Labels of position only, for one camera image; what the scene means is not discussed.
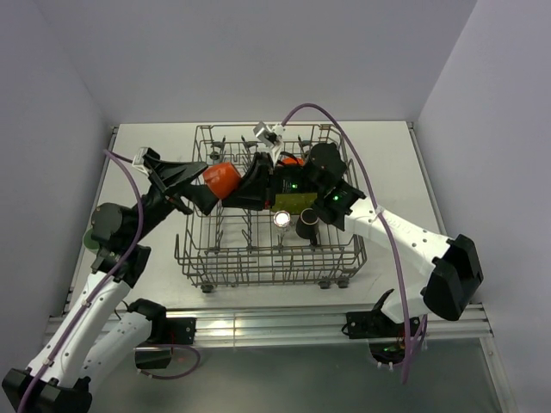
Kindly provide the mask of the orange bowl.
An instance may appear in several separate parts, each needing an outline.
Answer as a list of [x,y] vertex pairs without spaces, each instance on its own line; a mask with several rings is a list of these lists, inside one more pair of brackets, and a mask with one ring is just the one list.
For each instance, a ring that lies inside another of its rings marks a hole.
[[279,159],[277,164],[279,166],[300,166],[302,167],[304,165],[304,160],[300,158],[295,157],[284,157],[282,159]]

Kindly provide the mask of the orange brown mug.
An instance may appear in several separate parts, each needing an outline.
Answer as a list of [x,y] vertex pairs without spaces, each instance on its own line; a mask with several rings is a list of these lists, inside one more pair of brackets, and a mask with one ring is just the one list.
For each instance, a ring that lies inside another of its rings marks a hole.
[[227,198],[241,181],[241,175],[232,163],[215,164],[202,173],[202,178],[219,200]]

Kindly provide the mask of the green dotted plate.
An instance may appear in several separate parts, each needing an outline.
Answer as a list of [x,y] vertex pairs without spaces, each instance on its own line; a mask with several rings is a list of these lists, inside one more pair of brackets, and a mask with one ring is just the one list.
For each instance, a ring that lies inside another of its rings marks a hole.
[[312,206],[316,198],[316,193],[277,194],[270,210],[273,213],[285,211],[291,215],[300,215],[303,210]]

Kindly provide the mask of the clear drinking glass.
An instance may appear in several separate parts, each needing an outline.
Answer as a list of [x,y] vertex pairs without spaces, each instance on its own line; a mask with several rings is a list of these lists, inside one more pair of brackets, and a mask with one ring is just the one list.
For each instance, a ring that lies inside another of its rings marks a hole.
[[274,214],[273,223],[278,233],[283,234],[291,227],[291,215],[287,211],[277,211]]

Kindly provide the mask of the dark brown mug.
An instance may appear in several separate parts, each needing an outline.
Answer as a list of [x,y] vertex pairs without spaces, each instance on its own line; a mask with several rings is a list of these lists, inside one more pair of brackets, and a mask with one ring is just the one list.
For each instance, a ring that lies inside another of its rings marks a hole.
[[319,245],[319,217],[312,208],[306,208],[300,213],[295,232],[298,237],[307,240],[312,247]]

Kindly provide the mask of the pale green cup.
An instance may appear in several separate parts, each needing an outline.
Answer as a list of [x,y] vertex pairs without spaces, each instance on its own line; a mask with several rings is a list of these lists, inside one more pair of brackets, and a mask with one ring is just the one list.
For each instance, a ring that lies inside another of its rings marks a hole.
[[83,236],[83,245],[85,249],[96,253],[100,249],[100,244],[92,237],[93,229],[89,228]]

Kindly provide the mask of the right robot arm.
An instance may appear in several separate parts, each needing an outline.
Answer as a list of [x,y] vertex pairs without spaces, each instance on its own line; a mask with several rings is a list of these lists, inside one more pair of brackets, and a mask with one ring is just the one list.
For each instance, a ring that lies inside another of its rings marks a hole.
[[374,206],[344,180],[346,170],[334,143],[314,145],[303,164],[273,162],[268,153],[258,152],[222,204],[262,211],[275,208],[284,195],[314,193],[311,208],[321,221],[397,251],[399,259],[409,262],[423,278],[405,293],[391,292],[382,300],[372,316],[377,332],[392,335],[405,316],[428,312],[458,320],[483,281],[474,241],[464,235],[450,238],[425,230]]

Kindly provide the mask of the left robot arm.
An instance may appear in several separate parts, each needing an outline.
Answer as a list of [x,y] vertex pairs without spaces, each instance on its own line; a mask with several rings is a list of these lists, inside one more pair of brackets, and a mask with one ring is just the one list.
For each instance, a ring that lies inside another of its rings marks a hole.
[[164,306],[148,299],[131,303],[118,324],[100,333],[117,306],[137,284],[151,248],[139,241],[171,213],[191,214],[190,200],[204,213],[218,199],[195,180],[208,168],[203,162],[167,162],[150,148],[134,157],[133,167],[150,182],[132,207],[103,203],[91,216],[91,237],[98,243],[80,300],[44,348],[24,369],[11,369],[2,388],[17,412],[86,412],[93,386],[141,344],[167,351],[176,348]]

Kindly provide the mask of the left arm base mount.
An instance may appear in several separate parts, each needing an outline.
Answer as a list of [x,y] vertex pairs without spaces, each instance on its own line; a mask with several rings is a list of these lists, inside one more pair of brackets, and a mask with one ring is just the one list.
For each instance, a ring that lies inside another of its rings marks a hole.
[[134,350],[134,364],[149,378],[173,380],[193,373],[201,354],[193,347],[197,322],[194,317],[169,317],[152,336]]

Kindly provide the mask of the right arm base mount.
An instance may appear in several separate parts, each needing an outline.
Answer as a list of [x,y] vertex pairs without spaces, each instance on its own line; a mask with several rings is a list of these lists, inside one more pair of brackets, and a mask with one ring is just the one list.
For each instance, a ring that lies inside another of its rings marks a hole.
[[383,314],[382,304],[377,302],[370,311],[349,311],[341,332],[349,339],[404,338],[404,323],[395,323]]

